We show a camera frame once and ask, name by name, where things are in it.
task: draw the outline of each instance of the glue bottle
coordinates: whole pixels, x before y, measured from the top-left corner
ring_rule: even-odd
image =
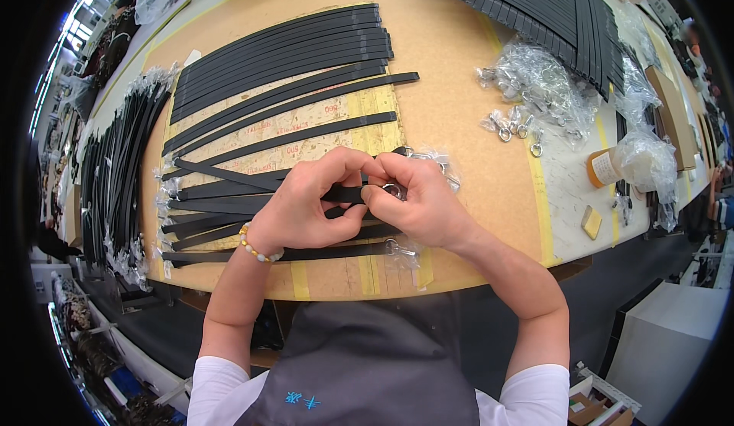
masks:
[[[586,161],[586,172],[589,174],[589,181],[595,187],[606,187],[622,178],[612,163],[614,149],[615,147],[605,148],[589,155]]]

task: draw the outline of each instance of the white sleeve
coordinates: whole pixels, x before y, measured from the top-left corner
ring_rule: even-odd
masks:
[[[500,401],[476,390],[482,426],[566,426],[569,373],[564,366],[544,364],[511,376]]]

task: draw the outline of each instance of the hand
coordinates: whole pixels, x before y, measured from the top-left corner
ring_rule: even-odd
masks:
[[[338,203],[321,201],[321,197],[336,182],[359,187],[360,171],[388,178],[371,156],[345,147],[337,147],[315,162],[298,162],[252,219],[247,241],[258,252],[272,255],[283,247],[325,247],[354,237],[362,227],[367,206],[354,205],[340,218],[329,220],[324,211]]]
[[[391,179],[408,188],[408,200],[400,201],[380,188],[385,179],[369,178],[371,185],[362,189],[362,199],[378,219],[401,229],[421,245],[449,250],[478,227],[456,199],[436,162],[398,154],[380,154],[376,162]]]

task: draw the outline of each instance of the paper label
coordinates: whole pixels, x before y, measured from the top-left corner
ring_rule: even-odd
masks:
[[[611,165],[611,158],[608,151],[592,159],[592,168],[594,168],[594,174],[596,174],[599,181],[604,185],[613,184],[621,179]]]

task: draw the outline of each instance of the cork board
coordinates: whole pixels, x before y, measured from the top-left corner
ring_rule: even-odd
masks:
[[[258,29],[302,14],[358,2],[380,4],[382,24],[390,32],[395,52],[390,73],[417,71],[421,75],[419,82],[394,87],[407,141],[404,144],[446,150],[462,174],[462,188],[457,196],[472,216],[510,246],[541,261],[539,205],[526,146],[523,141],[501,143],[478,126],[479,120],[493,108],[508,108],[497,91],[482,90],[474,79],[473,68],[491,63],[497,48],[488,38],[487,21],[460,1],[227,0],[157,44],[149,52],[144,70],[153,65],[169,67],[174,61],[184,61],[192,49],[207,54]],[[349,108],[348,99],[339,102],[340,109],[344,103]],[[160,165],[169,117],[170,106],[161,115],[146,149],[147,169]],[[401,138],[390,137],[391,134],[394,132],[383,130],[372,132],[369,137],[348,140],[352,141],[351,146],[370,151],[374,137],[381,137],[380,147],[399,143]],[[331,146],[339,140],[347,141],[333,138]],[[253,171],[264,163],[261,159],[265,158],[259,157],[255,164],[244,167],[241,163],[233,166],[240,171]],[[152,176],[143,175],[144,201],[154,200],[157,187]],[[155,239],[157,219],[152,203],[144,208],[142,225],[146,240]],[[151,243],[146,242],[146,247],[151,249]],[[166,278],[160,264],[154,262],[150,277],[211,291],[223,267],[223,264],[192,265],[172,269]],[[415,275],[395,268],[384,256],[275,265],[268,278],[266,296],[283,300],[363,300],[437,293],[483,283],[481,275],[458,257],[431,249],[421,254],[421,270]]]

